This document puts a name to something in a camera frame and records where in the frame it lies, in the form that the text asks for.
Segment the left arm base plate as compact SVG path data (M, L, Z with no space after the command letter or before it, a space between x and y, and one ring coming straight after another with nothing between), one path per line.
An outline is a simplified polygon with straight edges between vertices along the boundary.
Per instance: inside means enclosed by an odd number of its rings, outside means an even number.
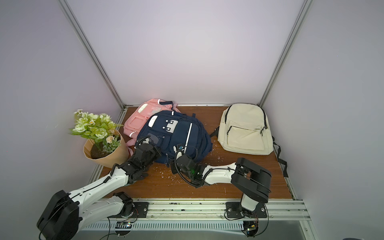
M112 215L110 218L144 219L147 217L148 210L149 202L133 202L127 207L124 206L119 214Z

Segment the pink backpack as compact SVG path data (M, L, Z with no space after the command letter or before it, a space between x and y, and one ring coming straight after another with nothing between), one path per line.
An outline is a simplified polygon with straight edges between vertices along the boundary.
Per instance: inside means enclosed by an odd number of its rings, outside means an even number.
M139 132L154 114L161 111L175 111L180 113L177 104L173 101L165 101L162 99L151 99L141 104L125 121L124 134L131 138L127 143L127 147L131 147L136 143Z

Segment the navy blue backpack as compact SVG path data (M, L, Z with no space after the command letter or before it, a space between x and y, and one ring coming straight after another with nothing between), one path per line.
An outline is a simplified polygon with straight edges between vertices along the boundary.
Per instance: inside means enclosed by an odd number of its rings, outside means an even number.
M169 165L176 150L201 162L212 150L210 134L195 117L176 111L161 111L152 115L138 134L136 144L150 143L160 150L162 156L156 162Z

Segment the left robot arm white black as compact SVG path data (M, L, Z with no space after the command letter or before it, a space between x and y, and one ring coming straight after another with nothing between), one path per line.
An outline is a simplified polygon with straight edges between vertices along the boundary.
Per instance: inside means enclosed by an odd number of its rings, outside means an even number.
M88 225L121 214L133 202L127 194L120 192L105 201L100 199L144 179L149 166L160 157L159 148L153 144L139 144L128 160L114 164L103 178L69 193L58 191L37 222L39 236L47 240L70 240Z

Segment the artificial green flower bouquet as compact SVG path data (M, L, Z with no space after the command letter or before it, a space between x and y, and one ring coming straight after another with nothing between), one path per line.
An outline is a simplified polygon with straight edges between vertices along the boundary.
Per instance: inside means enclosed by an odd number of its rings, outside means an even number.
M74 127L70 134L93 141L97 151L107 156L122 145L122 137L116 132L119 126L107 114L93 114L79 109L74 112Z

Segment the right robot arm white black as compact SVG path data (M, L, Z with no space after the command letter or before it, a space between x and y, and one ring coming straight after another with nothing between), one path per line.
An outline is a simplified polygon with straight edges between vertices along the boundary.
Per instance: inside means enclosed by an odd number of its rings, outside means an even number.
M245 158L238 158L229 165L210 166L196 163L178 151L171 161L171 169L194 188L232 184L243 193L240 206L247 212L255 212L258 204L269 201L272 173Z

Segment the brown paper flower pot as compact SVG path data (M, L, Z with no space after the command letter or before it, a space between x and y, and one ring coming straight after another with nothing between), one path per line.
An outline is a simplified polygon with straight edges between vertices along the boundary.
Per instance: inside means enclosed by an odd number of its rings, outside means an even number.
M86 158L107 168L112 168L114 164L124 163L130 157L128 147L119 131L114 130L114 134L115 139L112 143L119 143L119 146L111 153L104 152L107 147L97 146L99 143L88 139L83 149Z

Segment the cream canvas backpack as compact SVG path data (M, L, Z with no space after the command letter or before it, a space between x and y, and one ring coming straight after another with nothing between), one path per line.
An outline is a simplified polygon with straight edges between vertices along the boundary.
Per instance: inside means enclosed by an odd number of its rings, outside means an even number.
M220 124L210 137L217 137L226 151L247 155L267 156L276 152L287 178L288 163L280 158L281 147L272 135L266 112L258 105L238 103L223 111Z

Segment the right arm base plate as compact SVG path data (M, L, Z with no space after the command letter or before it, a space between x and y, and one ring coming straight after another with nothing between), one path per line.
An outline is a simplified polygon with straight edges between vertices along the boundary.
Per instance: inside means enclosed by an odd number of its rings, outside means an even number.
M241 219L241 218L262 218L268 217L267 210L264 204L257 203L254 210L248 210L241 206L240 202L226 202L226 217L228 219Z

